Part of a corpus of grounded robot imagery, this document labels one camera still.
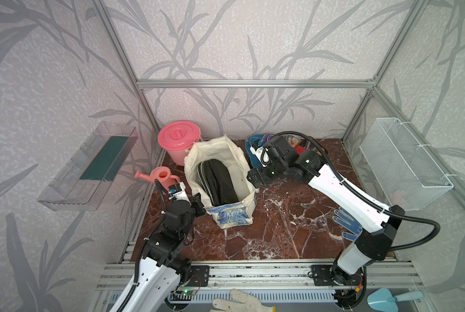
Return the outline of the red trimmed paddle case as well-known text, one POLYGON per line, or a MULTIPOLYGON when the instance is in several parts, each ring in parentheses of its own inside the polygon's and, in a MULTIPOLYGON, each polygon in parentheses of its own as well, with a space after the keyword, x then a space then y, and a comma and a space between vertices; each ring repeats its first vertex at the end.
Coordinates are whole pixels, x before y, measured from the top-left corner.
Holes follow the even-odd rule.
POLYGON ((297 152, 298 155, 301 155, 304 153, 306 150, 314 150, 317 154, 321 155, 322 153, 318 151, 317 148, 314 147, 313 144, 311 144, 307 139, 301 139, 301 142, 298 146, 296 146, 295 151, 297 152))

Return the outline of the canvas tote bag starry print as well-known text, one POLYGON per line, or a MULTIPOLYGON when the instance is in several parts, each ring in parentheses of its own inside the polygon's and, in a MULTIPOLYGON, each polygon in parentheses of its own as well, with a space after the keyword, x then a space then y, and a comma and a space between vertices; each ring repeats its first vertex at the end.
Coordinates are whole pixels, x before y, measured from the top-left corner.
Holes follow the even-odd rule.
POLYGON ((184 173, 193 195, 222 229, 253 223, 256 189, 247 180, 244 152, 227 136, 195 143, 184 158, 184 173))

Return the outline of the clear paddle case teal paddle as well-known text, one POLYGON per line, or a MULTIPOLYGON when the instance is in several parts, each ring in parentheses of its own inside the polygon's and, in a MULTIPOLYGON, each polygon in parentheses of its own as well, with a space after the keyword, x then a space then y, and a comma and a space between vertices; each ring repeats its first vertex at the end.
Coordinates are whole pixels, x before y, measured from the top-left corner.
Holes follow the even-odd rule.
POLYGON ((296 147, 300 144, 301 142, 301 139, 295 135, 287 135, 286 136, 286 139, 288 141, 288 143, 292 146, 292 147, 296 147))

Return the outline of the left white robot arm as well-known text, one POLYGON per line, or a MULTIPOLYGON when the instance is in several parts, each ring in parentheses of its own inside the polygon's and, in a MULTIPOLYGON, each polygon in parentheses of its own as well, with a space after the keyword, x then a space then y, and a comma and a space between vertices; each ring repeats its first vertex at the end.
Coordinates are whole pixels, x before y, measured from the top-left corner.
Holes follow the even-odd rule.
POLYGON ((191 260, 181 251, 197 217, 205 214, 201 196, 171 197, 170 207, 144 239, 132 280, 111 311, 157 311, 164 299, 191 277, 191 260))

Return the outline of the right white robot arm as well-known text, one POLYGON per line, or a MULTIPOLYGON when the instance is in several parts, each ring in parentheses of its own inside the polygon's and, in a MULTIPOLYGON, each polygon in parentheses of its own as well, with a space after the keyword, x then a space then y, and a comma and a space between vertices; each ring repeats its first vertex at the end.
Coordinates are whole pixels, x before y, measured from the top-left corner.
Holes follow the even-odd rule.
POLYGON ((400 206, 384 204, 349 182, 335 168, 326 149, 313 138, 301 134, 311 148, 298 153, 287 135, 283 131, 266 142, 258 139, 252 143, 249 150, 261 164, 248 172, 247 179, 260 188, 282 176, 289 177, 322 192, 361 225, 362 233, 332 264, 329 275, 335 284, 344 285, 359 269, 384 260, 390 252, 421 246, 439 234, 438 222, 407 216, 400 206), (395 246, 393 241, 403 221, 427 224, 433 229, 413 243, 395 246))

